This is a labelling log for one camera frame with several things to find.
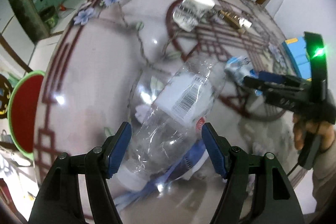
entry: green rim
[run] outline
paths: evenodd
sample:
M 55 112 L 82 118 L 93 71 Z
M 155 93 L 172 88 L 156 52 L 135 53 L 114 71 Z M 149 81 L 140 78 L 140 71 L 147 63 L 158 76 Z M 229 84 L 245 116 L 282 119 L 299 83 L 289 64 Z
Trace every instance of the green rim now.
M 15 135 L 13 134 L 13 126 L 12 126 L 12 121 L 11 121 L 11 109 L 12 109 L 12 103 L 13 103 L 13 98 L 15 97 L 16 92 L 18 91 L 18 89 L 22 86 L 22 84 L 29 79 L 32 76 L 35 75 L 42 75 L 44 77 L 44 72 L 41 70 L 34 70 L 30 73 L 28 73 L 27 75 L 25 75 L 14 87 L 13 92 L 9 98 L 9 103 L 8 103 L 8 125 L 9 125 L 9 133 L 12 136 L 13 142 L 15 144 L 15 146 L 18 148 L 18 150 L 27 158 L 34 160 L 34 154 L 33 153 L 29 153 L 25 150 L 23 150 L 23 148 L 21 147 L 21 145 L 19 145 L 19 143 L 17 142 Z

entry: white bottle cap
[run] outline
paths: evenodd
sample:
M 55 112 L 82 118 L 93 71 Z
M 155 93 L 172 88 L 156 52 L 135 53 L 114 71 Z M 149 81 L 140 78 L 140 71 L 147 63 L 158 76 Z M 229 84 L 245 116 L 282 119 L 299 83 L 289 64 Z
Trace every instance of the white bottle cap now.
M 137 173 L 133 173 L 127 169 L 125 165 L 121 165 L 115 174 L 120 184 L 131 192 L 141 191 L 147 184 L 147 180 L 139 177 Z

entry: person's arm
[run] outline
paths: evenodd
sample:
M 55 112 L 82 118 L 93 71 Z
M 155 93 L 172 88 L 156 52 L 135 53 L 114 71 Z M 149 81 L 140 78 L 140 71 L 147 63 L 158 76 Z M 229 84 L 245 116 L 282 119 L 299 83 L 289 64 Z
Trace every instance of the person's arm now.
M 300 118 L 297 115 L 293 116 L 295 148 L 298 150 L 301 150 L 304 144 Z M 318 123 L 309 121 L 305 126 L 307 131 L 316 134 Z M 336 186 L 336 141 L 334 127 L 328 122 L 321 122 L 317 134 L 322 135 L 322 140 L 321 154 L 316 158 L 313 167 L 313 197 L 317 202 L 316 211 L 319 211 Z

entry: table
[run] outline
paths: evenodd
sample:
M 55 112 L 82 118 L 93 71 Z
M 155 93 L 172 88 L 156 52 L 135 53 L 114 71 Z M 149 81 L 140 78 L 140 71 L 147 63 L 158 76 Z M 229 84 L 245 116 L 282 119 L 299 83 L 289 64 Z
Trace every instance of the table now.
M 103 8 L 102 1 L 109 7 Z M 102 145 L 106 133 L 115 132 L 123 121 L 130 121 L 136 131 L 140 123 L 135 108 L 151 103 L 151 95 L 156 92 L 151 89 L 152 79 L 166 84 L 192 54 L 205 52 L 222 62 L 245 55 L 256 70 L 292 73 L 289 59 L 277 48 L 285 37 L 259 5 L 248 0 L 215 0 L 218 7 L 231 9 L 252 22 L 244 35 L 215 21 L 202 22 L 186 33 L 172 21 L 172 12 L 181 1 L 84 3 L 86 11 L 91 7 L 94 13 L 87 13 L 86 24 L 86 18 L 81 18 L 80 24 L 69 23 L 41 88 L 34 135 L 35 169 L 40 183 L 60 152 L 87 153 Z M 277 48 L 284 66 L 268 50 L 269 43 Z M 231 145 L 252 151 L 257 144 L 274 152 L 289 171 L 297 153 L 290 118 L 280 118 L 282 114 L 264 104 L 253 109 L 244 90 L 228 81 L 207 121 Z M 83 175 L 79 183 L 83 211 L 87 221 L 92 222 Z M 113 198 L 122 191 L 113 178 L 108 185 Z M 209 223 L 223 189 L 224 183 L 208 159 L 189 181 L 174 181 L 161 193 L 124 209 L 121 218 L 124 223 Z M 245 213 L 249 202 L 251 198 L 244 205 Z

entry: black cable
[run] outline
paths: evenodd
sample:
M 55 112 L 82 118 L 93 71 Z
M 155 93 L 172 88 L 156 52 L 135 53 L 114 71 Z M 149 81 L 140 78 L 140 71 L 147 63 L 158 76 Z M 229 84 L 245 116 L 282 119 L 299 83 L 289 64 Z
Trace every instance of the black cable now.
M 294 165 L 294 167 L 288 172 L 287 176 L 289 177 L 290 174 L 293 173 L 293 171 L 299 166 L 299 163 L 297 163 L 296 165 Z

